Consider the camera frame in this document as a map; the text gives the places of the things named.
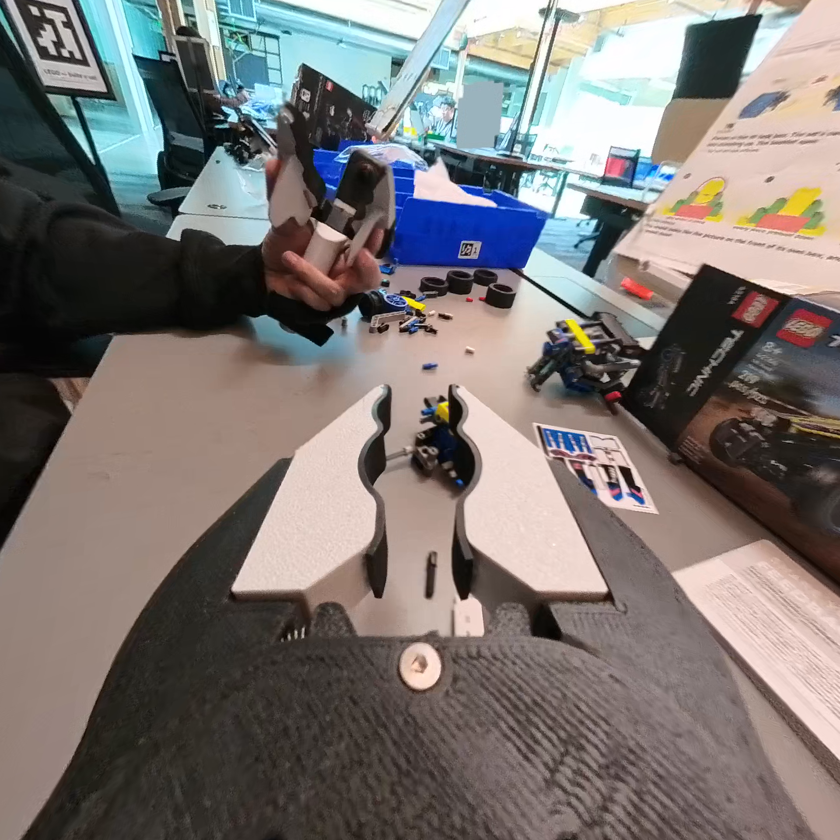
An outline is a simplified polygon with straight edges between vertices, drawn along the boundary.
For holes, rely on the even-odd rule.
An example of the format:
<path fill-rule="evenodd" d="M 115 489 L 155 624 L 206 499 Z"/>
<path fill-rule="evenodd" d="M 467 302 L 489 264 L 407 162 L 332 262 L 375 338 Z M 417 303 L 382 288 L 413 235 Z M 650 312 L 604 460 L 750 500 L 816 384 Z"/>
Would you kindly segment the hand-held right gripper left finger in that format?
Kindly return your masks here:
<path fill-rule="evenodd" d="M 385 592 L 389 546 L 376 482 L 387 464 L 392 388 L 378 385 L 300 446 L 259 526 L 232 596 L 354 609 Z"/>

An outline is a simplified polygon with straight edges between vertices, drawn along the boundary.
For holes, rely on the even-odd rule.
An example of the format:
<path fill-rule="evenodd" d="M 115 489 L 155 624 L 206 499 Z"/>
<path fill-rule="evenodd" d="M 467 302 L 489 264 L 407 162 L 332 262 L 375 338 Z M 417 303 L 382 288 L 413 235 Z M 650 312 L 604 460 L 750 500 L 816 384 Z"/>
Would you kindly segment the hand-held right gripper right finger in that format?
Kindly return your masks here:
<path fill-rule="evenodd" d="M 462 385 L 448 393 L 456 501 L 451 568 L 458 636 L 560 637 L 611 616 L 611 593 L 548 460 Z"/>

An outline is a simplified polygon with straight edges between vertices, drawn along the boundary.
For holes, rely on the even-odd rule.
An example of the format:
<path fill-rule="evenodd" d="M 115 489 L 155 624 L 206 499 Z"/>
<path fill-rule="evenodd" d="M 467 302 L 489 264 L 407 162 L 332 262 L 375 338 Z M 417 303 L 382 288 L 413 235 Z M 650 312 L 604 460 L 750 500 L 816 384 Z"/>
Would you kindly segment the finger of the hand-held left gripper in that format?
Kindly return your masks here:
<path fill-rule="evenodd" d="M 347 250 L 353 264 L 374 231 L 384 237 L 384 247 L 391 242 L 396 225 L 396 202 L 390 166 L 375 160 L 350 160 L 346 166 L 346 203 L 353 210 L 353 237 Z"/>
<path fill-rule="evenodd" d="M 292 105 L 278 111 L 275 153 L 280 170 L 269 193 L 270 224 L 279 228 L 293 219 L 302 226 L 320 212 L 327 186 L 314 161 L 306 118 Z"/>

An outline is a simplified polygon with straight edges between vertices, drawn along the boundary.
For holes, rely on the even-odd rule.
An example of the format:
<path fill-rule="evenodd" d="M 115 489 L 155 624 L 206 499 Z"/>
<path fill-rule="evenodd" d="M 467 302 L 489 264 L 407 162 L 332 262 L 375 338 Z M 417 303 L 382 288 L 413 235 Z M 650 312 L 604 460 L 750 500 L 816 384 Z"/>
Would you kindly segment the small blue yellow lego assembly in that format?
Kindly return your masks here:
<path fill-rule="evenodd" d="M 425 397 L 420 423 L 413 443 L 385 455 L 386 465 L 407 460 L 421 477 L 437 477 L 457 491 L 465 489 L 467 479 L 458 466 L 459 441 L 449 423 L 448 397 Z"/>

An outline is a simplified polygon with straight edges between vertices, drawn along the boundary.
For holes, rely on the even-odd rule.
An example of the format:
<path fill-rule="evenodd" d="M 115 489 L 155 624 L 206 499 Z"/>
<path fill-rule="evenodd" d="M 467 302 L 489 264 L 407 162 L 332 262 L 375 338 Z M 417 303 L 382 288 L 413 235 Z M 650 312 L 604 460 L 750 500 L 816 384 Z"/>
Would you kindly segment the person's left forearm black sleeve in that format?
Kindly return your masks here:
<path fill-rule="evenodd" d="M 309 333 L 340 314 L 280 289 L 281 251 L 226 245 L 200 230 L 178 240 L 144 232 L 89 204 L 49 201 L 2 167 L 2 373 L 110 333 L 207 331 L 271 316 Z"/>

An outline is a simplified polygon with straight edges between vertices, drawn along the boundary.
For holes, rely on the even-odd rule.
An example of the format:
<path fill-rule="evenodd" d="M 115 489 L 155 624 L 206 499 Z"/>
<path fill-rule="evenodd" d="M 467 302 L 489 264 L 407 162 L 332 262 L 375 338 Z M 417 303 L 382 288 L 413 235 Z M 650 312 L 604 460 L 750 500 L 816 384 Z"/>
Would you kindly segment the large blue black lego assembly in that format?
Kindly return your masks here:
<path fill-rule="evenodd" d="M 540 357 L 525 375 L 535 392 L 558 375 L 567 391 L 594 394 L 611 414 L 617 414 L 626 388 L 625 376 L 640 367 L 646 353 L 615 315 L 596 311 L 591 318 L 580 321 L 557 321 L 547 331 Z"/>

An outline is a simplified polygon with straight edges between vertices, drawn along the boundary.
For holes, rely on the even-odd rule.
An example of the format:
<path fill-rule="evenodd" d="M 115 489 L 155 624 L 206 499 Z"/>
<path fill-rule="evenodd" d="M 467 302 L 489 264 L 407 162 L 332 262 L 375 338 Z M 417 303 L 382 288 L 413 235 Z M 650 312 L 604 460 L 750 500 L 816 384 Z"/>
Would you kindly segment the person's left hand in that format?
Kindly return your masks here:
<path fill-rule="evenodd" d="M 271 226 L 261 246 L 269 291 L 315 311 L 328 312 L 378 288 L 381 272 L 377 256 L 384 241 L 382 230 L 373 231 L 354 262 L 349 263 L 342 255 L 328 274 L 303 257 L 311 236 L 311 228 L 298 224 L 293 217 Z"/>

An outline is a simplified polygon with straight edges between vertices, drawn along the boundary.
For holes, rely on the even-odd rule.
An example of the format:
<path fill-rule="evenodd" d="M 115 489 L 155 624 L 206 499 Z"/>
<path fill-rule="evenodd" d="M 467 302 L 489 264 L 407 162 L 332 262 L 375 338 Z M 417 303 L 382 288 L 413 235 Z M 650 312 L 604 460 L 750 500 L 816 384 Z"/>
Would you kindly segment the blue plastic bin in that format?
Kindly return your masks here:
<path fill-rule="evenodd" d="M 500 191 L 468 186 L 493 206 L 434 202 L 398 194 L 388 256 L 399 265 L 524 268 L 550 215 Z"/>
<path fill-rule="evenodd" d="M 397 205 L 404 204 L 408 197 L 414 195 L 415 173 L 428 170 L 425 159 L 402 143 L 348 142 L 338 151 L 316 149 L 313 152 L 314 164 L 331 195 L 336 193 L 351 154 L 356 151 L 366 152 L 375 162 L 391 167 Z"/>

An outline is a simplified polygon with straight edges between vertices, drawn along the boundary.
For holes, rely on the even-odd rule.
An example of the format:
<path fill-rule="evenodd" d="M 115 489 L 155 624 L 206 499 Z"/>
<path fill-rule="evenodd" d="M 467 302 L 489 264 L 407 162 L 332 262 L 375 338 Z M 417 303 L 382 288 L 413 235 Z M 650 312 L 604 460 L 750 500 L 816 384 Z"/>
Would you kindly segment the white crumpled bag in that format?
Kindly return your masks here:
<path fill-rule="evenodd" d="M 482 190 L 478 195 L 468 193 L 464 187 L 450 180 L 445 163 L 438 159 L 426 170 L 414 170 L 413 196 L 419 200 L 434 203 L 451 203 L 477 207 L 496 207 L 497 204 L 485 197 Z"/>

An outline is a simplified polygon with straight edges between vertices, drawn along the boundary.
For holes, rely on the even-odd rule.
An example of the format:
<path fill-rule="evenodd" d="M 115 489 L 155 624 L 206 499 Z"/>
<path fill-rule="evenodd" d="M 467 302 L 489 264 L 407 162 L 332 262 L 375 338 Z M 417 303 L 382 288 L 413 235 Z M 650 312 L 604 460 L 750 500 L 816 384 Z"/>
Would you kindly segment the black cardboard box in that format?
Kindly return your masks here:
<path fill-rule="evenodd" d="M 341 152 L 351 145 L 394 138 L 369 130 L 379 102 L 352 93 L 306 64 L 297 69 L 290 101 L 306 118 L 308 137 L 316 149 Z"/>

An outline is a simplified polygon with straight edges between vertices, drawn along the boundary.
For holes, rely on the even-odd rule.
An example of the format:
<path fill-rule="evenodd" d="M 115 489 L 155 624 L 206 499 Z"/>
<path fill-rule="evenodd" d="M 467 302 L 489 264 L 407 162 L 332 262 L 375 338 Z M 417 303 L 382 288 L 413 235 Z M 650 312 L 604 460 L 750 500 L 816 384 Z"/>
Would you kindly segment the laptop with red screen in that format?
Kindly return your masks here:
<path fill-rule="evenodd" d="M 604 186 L 632 188 L 636 179 L 641 150 L 611 146 L 605 158 L 600 183 Z"/>

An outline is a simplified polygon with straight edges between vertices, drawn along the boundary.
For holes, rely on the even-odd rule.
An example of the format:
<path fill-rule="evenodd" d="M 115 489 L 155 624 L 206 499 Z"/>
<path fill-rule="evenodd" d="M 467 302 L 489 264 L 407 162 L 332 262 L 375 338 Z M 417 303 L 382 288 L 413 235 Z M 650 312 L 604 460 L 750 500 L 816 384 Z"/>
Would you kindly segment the white instruction booklet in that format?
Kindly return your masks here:
<path fill-rule="evenodd" d="M 838 590 L 769 540 L 674 577 L 730 657 L 838 782 Z"/>

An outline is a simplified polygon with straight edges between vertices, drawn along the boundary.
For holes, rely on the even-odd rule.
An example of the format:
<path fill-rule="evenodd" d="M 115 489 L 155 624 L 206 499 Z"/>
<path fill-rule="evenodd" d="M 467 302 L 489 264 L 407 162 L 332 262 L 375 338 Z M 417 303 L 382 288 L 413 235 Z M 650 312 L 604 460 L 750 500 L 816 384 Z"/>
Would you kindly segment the black white marker sign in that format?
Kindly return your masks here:
<path fill-rule="evenodd" d="M 48 95 L 71 100 L 92 154 L 92 163 L 109 179 L 93 142 L 82 98 L 115 102 L 108 72 L 78 1 L 2 1 L 22 56 Z"/>

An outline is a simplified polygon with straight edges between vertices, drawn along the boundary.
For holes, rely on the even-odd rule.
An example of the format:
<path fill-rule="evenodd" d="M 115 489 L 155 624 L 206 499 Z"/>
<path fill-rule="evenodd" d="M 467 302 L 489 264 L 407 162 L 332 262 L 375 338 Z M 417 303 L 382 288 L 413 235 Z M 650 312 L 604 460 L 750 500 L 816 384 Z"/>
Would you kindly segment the brown cardboard box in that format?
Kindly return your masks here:
<path fill-rule="evenodd" d="M 729 104 L 728 98 L 672 98 L 651 151 L 651 161 L 684 164 Z"/>

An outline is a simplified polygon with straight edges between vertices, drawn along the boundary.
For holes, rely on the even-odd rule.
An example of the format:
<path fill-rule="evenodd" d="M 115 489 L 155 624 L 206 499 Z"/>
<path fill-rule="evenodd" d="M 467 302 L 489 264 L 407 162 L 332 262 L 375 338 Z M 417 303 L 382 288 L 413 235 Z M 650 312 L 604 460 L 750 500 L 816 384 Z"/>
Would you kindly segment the black square panel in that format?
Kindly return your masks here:
<path fill-rule="evenodd" d="M 750 14 L 688 26 L 673 99 L 732 98 L 761 21 Z"/>

